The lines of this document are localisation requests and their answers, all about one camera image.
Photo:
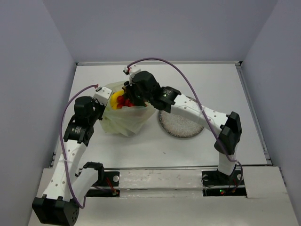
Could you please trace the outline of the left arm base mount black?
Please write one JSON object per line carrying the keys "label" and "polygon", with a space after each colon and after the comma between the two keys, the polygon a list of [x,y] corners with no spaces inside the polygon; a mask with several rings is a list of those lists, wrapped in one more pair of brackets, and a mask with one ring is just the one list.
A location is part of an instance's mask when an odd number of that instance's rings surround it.
{"label": "left arm base mount black", "polygon": [[102,181],[97,181],[87,192],[87,197],[119,197],[119,171],[105,171]]}

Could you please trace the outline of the yellow fake banana bunch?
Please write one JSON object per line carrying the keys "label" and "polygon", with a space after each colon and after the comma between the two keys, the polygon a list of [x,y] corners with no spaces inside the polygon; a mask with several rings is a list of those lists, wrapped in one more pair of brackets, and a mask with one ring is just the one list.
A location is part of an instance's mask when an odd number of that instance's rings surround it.
{"label": "yellow fake banana bunch", "polygon": [[117,97],[118,96],[123,96],[124,95],[124,92],[123,91],[119,91],[119,92],[116,92],[114,93],[112,96],[111,96],[111,99],[110,99],[110,105],[111,105],[111,108],[113,110],[117,110]]}

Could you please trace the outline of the light green plastic bag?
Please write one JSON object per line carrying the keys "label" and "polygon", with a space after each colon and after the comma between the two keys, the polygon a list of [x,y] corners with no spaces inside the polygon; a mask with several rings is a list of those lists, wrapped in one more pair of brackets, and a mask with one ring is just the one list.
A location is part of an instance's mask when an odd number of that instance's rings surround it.
{"label": "light green plastic bag", "polygon": [[[113,94],[123,91],[123,86],[124,82],[122,81],[106,85],[106,87],[112,90]],[[122,134],[130,137],[139,133],[142,126],[155,111],[156,109],[149,103],[146,106],[122,107],[121,109],[113,110],[109,100],[100,124],[106,133]]]}

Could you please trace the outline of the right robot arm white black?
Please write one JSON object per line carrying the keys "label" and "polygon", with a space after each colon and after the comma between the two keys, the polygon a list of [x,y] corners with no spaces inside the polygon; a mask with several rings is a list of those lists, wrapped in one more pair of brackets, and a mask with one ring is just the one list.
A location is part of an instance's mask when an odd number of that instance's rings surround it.
{"label": "right robot arm white black", "polygon": [[136,105],[147,102],[157,110],[179,115],[211,131],[216,138],[214,148],[219,152],[217,181],[226,185],[233,180],[236,149],[242,134],[238,113],[225,114],[207,108],[172,87],[160,86],[147,71],[129,73],[125,90]]}

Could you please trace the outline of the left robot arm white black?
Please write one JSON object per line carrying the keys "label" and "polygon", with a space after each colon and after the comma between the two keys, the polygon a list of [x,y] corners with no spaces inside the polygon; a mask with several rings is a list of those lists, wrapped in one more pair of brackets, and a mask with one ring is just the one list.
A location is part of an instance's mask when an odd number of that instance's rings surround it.
{"label": "left robot arm white black", "polygon": [[62,153],[52,178],[41,197],[33,200],[32,208],[40,223],[55,226],[75,225],[79,210],[86,204],[92,185],[104,181],[101,163],[93,163],[76,176],[79,161],[94,133],[94,124],[102,119],[107,100],[83,96],[75,99],[74,115],[66,131],[60,134]]}

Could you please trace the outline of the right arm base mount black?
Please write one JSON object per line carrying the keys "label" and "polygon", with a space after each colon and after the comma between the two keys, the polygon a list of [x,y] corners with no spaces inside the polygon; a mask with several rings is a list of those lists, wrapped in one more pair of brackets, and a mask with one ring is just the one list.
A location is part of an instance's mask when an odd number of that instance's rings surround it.
{"label": "right arm base mount black", "polygon": [[247,196],[244,181],[239,184],[241,171],[236,170],[231,176],[224,175],[217,170],[202,171],[201,183],[204,197]]}

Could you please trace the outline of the red fake cherry bunch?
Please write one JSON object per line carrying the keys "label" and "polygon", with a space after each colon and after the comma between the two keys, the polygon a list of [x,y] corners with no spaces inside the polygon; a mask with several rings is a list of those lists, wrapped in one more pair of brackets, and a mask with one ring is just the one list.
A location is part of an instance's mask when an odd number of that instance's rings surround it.
{"label": "red fake cherry bunch", "polygon": [[117,109],[121,109],[122,107],[133,107],[133,104],[128,98],[125,96],[118,96],[117,97]]}

